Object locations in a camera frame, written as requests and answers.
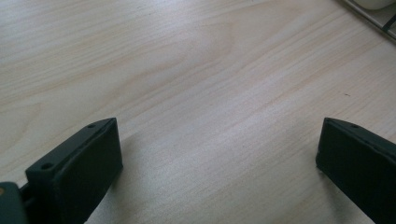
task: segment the wood grain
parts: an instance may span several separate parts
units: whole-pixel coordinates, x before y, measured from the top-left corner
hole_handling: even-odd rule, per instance
[[[0,180],[116,117],[87,223],[372,223],[315,156],[325,117],[396,142],[395,62],[333,0],[5,0]]]

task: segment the white object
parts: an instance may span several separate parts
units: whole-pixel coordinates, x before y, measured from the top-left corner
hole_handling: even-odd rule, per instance
[[[355,0],[355,2],[367,9],[380,9],[396,3],[396,0]]]

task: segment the wooden table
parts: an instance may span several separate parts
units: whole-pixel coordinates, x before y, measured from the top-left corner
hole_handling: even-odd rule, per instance
[[[2,1],[0,181],[110,117],[89,224],[372,223],[315,156],[325,117],[396,142],[396,46],[334,0]]]

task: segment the black plastic part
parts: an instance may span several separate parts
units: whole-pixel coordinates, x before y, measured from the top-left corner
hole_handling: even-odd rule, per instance
[[[325,119],[317,167],[375,223],[396,223],[396,145],[353,123]]]
[[[1,183],[7,187],[7,201],[0,196],[0,217],[15,211],[28,222],[10,213],[9,221],[0,219],[0,224],[82,224],[121,169],[116,119],[92,123],[29,167],[21,191],[15,184]]]
[[[11,182],[0,183],[0,223],[28,224],[20,190]]]

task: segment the small hole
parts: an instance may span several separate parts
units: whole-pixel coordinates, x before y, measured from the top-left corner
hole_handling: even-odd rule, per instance
[[[51,168],[53,166],[52,163],[46,163],[44,165],[41,166],[42,170],[48,170],[49,168]]]

